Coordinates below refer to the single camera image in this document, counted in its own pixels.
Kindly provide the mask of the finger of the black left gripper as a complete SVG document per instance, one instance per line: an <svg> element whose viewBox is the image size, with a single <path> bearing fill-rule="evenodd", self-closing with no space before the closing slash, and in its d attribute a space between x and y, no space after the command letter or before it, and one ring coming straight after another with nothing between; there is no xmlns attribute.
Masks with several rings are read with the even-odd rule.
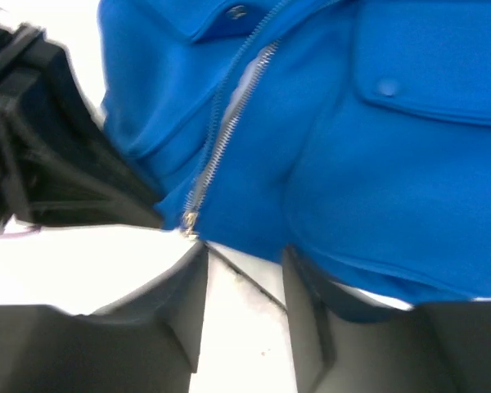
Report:
<svg viewBox="0 0 491 393"><path fill-rule="evenodd" d="M41 79L35 102L42 124L35 129L64 184L43 208L45 223L160 228L162 218L152 207L159 195L107 141L74 82L66 50L39 40L28 50L28 65Z"/></svg>

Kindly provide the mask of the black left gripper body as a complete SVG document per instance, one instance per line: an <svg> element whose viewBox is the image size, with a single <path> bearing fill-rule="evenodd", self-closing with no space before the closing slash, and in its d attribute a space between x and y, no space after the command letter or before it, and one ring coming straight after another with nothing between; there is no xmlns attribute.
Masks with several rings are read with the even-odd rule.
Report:
<svg viewBox="0 0 491 393"><path fill-rule="evenodd" d="M21 95L16 84L26 70L23 57L43 36L32 25L22 24L14 31L0 27L0 236L12 216L33 232L45 224L49 173L7 110L8 101Z"/></svg>

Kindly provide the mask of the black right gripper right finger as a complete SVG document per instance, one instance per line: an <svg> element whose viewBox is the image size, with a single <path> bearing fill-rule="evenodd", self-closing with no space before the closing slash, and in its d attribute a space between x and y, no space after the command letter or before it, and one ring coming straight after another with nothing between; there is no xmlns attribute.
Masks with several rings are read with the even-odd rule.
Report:
<svg viewBox="0 0 491 393"><path fill-rule="evenodd" d="M491 392L491 301L405 311L292 249L282 270L298 391Z"/></svg>

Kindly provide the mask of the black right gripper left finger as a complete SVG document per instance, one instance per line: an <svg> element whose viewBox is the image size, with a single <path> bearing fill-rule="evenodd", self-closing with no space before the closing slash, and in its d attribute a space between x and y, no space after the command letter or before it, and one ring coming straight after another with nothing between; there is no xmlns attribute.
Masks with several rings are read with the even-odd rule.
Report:
<svg viewBox="0 0 491 393"><path fill-rule="evenodd" d="M208 251L96 314L0 305L0 392L186 392L196 372Z"/></svg>

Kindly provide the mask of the blue zip-up jacket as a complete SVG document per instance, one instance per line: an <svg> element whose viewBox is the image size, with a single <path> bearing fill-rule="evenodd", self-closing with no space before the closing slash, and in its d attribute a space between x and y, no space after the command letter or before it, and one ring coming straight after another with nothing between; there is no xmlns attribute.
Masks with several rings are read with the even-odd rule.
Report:
<svg viewBox="0 0 491 393"><path fill-rule="evenodd" d="M164 228L410 304L491 298L491 1L103 1Z"/></svg>

